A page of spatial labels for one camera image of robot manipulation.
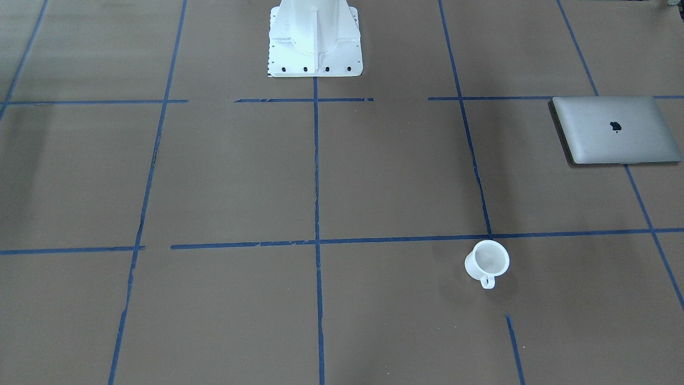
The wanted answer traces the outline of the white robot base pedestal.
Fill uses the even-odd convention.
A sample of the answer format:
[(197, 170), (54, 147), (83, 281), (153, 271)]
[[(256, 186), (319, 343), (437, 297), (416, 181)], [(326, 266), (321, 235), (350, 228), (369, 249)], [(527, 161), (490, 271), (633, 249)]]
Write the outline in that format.
[(281, 1), (269, 13), (267, 75), (360, 76), (359, 13), (347, 1)]

